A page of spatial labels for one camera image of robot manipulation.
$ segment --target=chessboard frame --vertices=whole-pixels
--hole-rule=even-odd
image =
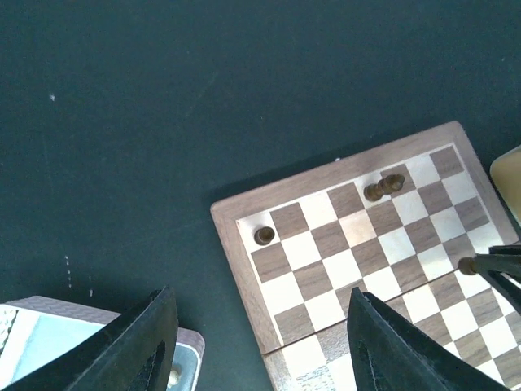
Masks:
[[[450,143],[453,143],[459,151],[462,163],[486,205],[492,223],[497,228],[503,243],[512,244],[516,242],[518,236],[488,179],[488,175],[480,164],[465,130],[457,121],[424,130],[409,137],[232,196],[212,205],[212,219],[228,258],[257,344],[263,354],[281,346],[276,337],[274,325],[270,320],[261,287],[257,284],[247,250],[241,240],[237,221]]]

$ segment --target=folding chessboard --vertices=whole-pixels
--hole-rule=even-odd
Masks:
[[[368,201],[364,189],[389,174],[405,177],[401,190]],[[506,363],[521,365],[519,315],[455,271],[461,257],[518,240],[457,122],[219,201],[212,216],[276,390],[356,389],[345,325],[354,287],[521,384]],[[254,240],[261,227],[274,231],[268,244]]]

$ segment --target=dark table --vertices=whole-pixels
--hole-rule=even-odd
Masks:
[[[269,389],[210,205],[451,120],[488,170],[521,142],[519,26],[518,0],[0,2],[0,300],[168,284],[199,389]]]

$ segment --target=dark square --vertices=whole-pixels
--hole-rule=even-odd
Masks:
[[[467,301],[479,327],[483,327],[503,316],[491,288],[469,297]]]
[[[327,192],[336,217],[342,218],[364,209],[360,194],[354,183],[348,183]]]
[[[467,234],[460,235],[443,243],[443,247],[449,256],[454,269],[458,268],[458,262],[460,259],[464,257],[473,257],[475,255],[474,247],[472,247],[472,243]]]
[[[278,236],[281,240],[306,232],[308,223],[300,204],[295,203],[271,212]]]
[[[335,382],[329,373],[328,367],[319,367],[310,373],[296,378],[299,391],[320,391],[335,389]]]
[[[488,223],[488,217],[477,197],[461,202],[454,208],[467,232]]]
[[[438,213],[453,206],[442,182],[426,185],[418,189],[418,193],[422,197],[425,209],[429,214]]]
[[[351,248],[351,251],[362,277],[389,266],[378,238],[358,244]]]
[[[427,334],[441,346],[445,346],[449,342],[452,342],[449,330],[447,330],[447,326],[445,326],[443,317],[439,312],[429,316],[428,318],[420,320],[419,322],[415,323],[414,326],[419,328],[422,332]]]
[[[269,247],[253,252],[252,259],[262,283],[291,271],[290,264],[280,243],[272,244]]]
[[[512,388],[521,383],[521,352],[518,347],[494,358],[494,362],[506,387]]]
[[[514,334],[515,341],[518,345],[521,345],[521,315],[513,312],[505,316],[505,318],[510,330],[512,330],[512,334]]]
[[[440,307],[440,311],[465,300],[465,295],[454,273],[446,275],[442,279],[432,281],[431,290]]]
[[[429,217],[410,223],[405,226],[405,231],[416,253],[421,253],[441,243]]]
[[[317,338],[327,362],[349,353],[348,327],[345,321],[322,330]]]
[[[304,300],[332,291],[331,281],[322,261],[314,262],[293,272]]]
[[[351,292],[352,289],[355,287],[360,288],[361,292],[367,291],[366,285],[364,284],[363,280],[356,281],[355,283],[350,283],[349,285],[341,287],[335,291],[336,297],[339,299],[340,306],[342,307],[342,310],[344,311],[344,315],[346,318],[348,317],[349,302],[351,301]]]
[[[284,345],[315,332],[305,304],[275,315],[275,322],[277,322]]]
[[[462,360],[473,367],[492,359],[479,330],[474,330],[472,333],[454,341],[454,344]]]
[[[427,283],[425,272],[415,255],[391,265],[391,269],[402,292],[408,292]]]
[[[397,230],[402,226],[396,208],[390,200],[371,206],[367,209],[367,215],[371,220],[374,232],[378,236]]]
[[[432,162],[442,179],[452,177],[463,171],[462,163],[459,161],[453,147],[447,147],[441,151],[431,154]]]
[[[344,232],[338,221],[330,222],[311,231],[322,259],[341,253],[349,248]]]
[[[389,305],[398,314],[400,314],[401,316],[406,318],[409,322],[411,322],[409,311],[407,310],[407,305],[405,305],[404,298],[402,296],[392,299],[391,301],[389,301],[387,303],[387,305]]]
[[[396,167],[392,167],[390,169],[385,169],[380,173],[382,175],[382,178],[387,177],[388,175],[392,174],[402,174],[405,178],[404,186],[401,188],[400,191],[397,191],[396,193],[391,194],[392,197],[401,196],[402,194],[408,193],[411,190],[414,190],[416,186],[414,185],[413,179],[410,177],[409,171],[407,170],[406,165],[397,165]]]

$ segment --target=white square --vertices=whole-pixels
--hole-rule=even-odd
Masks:
[[[503,245],[503,240],[499,236],[496,227],[490,222],[475,230],[468,231],[474,251],[478,254],[488,254],[488,248]]]
[[[392,199],[392,203],[396,207],[398,216],[404,226],[428,216],[422,197],[420,197],[417,191],[409,191],[399,195]]]
[[[296,379],[326,365],[317,336],[309,336],[282,349],[290,376]]]
[[[461,356],[459,355],[459,352],[458,352],[458,348],[456,347],[455,343],[450,342],[447,345],[445,345],[444,348],[447,351],[449,351],[450,353],[452,353],[454,356],[456,356],[457,358],[461,358]]]
[[[315,193],[302,198],[300,208],[310,230],[337,220],[335,210],[326,192]]]
[[[417,323],[431,315],[440,312],[440,307],[432,294],[429,285],[423,285],[418,289],[403,295],[405,306],[409,311],[410,320]]]
[[[281,243],[292,270],[311,265],[321,259],[310,231],[292,236],[289,239],[283,240]]]
[[[336,390],[357,391],[355,372],[352,369],[351,354],[346,354],[327,364]]]
[[[416,253],[404,227],[379,236],[378,240],[389,265],[394,265]]]
[[[275,231],[275,237],[270,242],[271,244],[280,242],[274,220],[271,218],[271,213],[269,212],[256,213],[251,216],[241,218],[236,223],[247,253],[253,253],[256,250],[264,248],[264,246],[260,246],[259,244],[255,243],[255,240],[253,239],[255,232],[263,226],[270,226]]]
[[[261,289],[268,312],[272,315],[280,314],[304,303],[293,273],[286,273],[263,283]]]
[[[454,207],[442,210],[431,216],[432,225],[440,237],[441,243],[454,239],[465,233],[462,221]]]
[[[474,184],[472,184],[469,175],[465,171],[443,179],[441,182],[445,186],[445,190],[453,205],[476,197]]]
[[[398,285],[391,267],[386,267],[367,275],[364,277],[364,284],[367,290],[381,301],[390,300],[401,293],[400,285]]]
[[[480,328],[481,336],[492,358],[517,348],[514,335],[505,318],[499,318]]]
[[[335,291],[329,291],[307,300],[305,305],[315,332],[345,320],[344,310],[340,306]]]
[[[497,304],[499,305],[499,309],[503,315],[507,316],[508,314],[512,314],[515,311],[511,303],[506,300],[505,297],[501,295],[496,289],[492,288],[492,292],[496,297]]]
[[[376,237],[373,224],[364,209],[342,217],[339,223],[351,248]]]
[[[391,196],[384,195],[382,198],[380,198],[378,201],[369,201],[364,196],[364,189],[372,185],[373,183],[378,183],[378,181],[382,179],[382,174],[379,171],[373,171],[372,173],[367,173],[365,175],[361,175],[360,177],[355,178],[353,181],[355,184],[355,187],[357,188],[358,194],[360,195],[361,202],[364,204],[364,208],[369,208],[371,206],[375,206],[378,204],[382,204],[383,202],[390,200]]]
[[[418,260],[429,281],[454,270],[453,264],[441,244],[419,253]]]
[[[345,287],[361,279],[355,257],[351,250],[345,250],[322,260],[333,289]]]
[[[480,275],[464,275],[459,270],[454,275],[466,299],[490,288],[490,284]]]
[[[478,329],[478,323],[475,322],[474,315],[466,301],[460,301],[441,311],[441,316],[453,340],[457,340]]]
[[[417,189],[440,180],[430,155],[416,156],[405,163]]]
[[[493,360],[484,362],[483,364],[476,367],[476,369],[479,369],[482,371],[485,375],[490,377],[491,379],[494,379],[499,384],[504,384],[505,382],[501,378],[501,375],[497,369],[496,363]]]

